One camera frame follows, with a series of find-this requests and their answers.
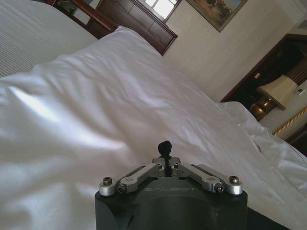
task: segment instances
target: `wooden furniture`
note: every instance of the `wooden furniture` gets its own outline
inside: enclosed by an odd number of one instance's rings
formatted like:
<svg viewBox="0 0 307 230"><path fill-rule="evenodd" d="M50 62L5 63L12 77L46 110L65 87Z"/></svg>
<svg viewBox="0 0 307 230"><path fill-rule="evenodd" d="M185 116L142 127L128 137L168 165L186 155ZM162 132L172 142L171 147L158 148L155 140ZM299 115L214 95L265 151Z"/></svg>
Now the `wooden furniture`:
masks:
<svg viewBox="0 0 307 230"><path fill-rule="evenodd" d="M292 69L304 61L307 51L307 36L287 34L228 94L221 102L238 101L247 109L262 95L257 92L265 85L286 75L300 85L307 80L307 74L293 73Z"/></svg>
<svg viewBox="0 0 307 230"><path fill-rule="evenodd" d="M163 55L177 38L177 35L163 21L137 0L101 0L96 10L82 0L70 0L91 17L87 25L59 8L58 1L55 0L53 6L98 39L113 32L119 25L123 25L139 33Z"/></svg>

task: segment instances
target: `window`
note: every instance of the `window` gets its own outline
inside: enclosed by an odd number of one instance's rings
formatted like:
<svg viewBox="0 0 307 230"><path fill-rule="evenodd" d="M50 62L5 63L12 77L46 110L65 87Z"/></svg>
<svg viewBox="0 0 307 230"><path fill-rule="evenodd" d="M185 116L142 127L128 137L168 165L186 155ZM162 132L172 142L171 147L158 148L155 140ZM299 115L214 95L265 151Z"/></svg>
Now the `window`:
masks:
<svg viewBox="0 0 307 230"><path fill-rule="evenodd" d="M166 21L181 0L139 0L162 21Z"/></svg>

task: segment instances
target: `wall outlet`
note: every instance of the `wall outlet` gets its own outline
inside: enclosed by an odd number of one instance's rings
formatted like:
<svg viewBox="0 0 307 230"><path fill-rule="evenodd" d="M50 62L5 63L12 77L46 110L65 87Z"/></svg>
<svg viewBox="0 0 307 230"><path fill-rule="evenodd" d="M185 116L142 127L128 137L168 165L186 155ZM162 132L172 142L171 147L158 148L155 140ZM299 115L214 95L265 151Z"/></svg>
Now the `wall outlet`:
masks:
<svg viewBox="0 0 307 230"><path fill-rule="evenodd" d="M302 95L306 90L305 89L302 89L302 88L297 88L296 91L295 91L295 94L296 95Z"/></svg>

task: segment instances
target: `wrinkled fabric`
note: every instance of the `wrinkled fabric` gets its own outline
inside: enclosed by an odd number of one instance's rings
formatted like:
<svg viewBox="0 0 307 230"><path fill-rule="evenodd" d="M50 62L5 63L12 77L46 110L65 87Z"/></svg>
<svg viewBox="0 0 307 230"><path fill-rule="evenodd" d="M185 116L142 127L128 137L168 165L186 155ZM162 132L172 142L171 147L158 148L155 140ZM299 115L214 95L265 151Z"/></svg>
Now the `wrinkled fabric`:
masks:
<svg viewBox="0 0 307 230"><path fill-rule="evenodd" d="M32 0L0 0L0 77L72 54L97 39L58 9Z"/></svg>
<svg viewBox="0 0 307 230"><path fill-rule="evenodd" d="M307 158L282 139L270 134L239 102L219 103L231 119L249 136L259 151L285 180L307 198Z"/></svg>
<svg viewBox="0 0 307 230"><path fill-rule="evenodd" d="M2 229L95 229L102 178L150 163L166 139L182 162L239 176L252 209L292 229L307 225L300 190L227 112L126 28L1 78L0 124Z"/></svg>

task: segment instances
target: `lamp base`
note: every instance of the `lamp base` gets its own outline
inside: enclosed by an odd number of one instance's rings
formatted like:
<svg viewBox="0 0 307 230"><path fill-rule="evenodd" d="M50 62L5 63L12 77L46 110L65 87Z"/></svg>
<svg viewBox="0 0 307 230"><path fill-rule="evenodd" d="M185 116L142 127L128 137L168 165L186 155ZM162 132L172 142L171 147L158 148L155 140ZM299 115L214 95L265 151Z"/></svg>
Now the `lamp base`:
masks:
<svg viewBox="0 0 307 230"><path fill-rule="evenodd" d="M257 103L254 103L250 107L249 111L254 115L257 121L260 121L275 107L276 104L271 98L262 97Z"/></svg>

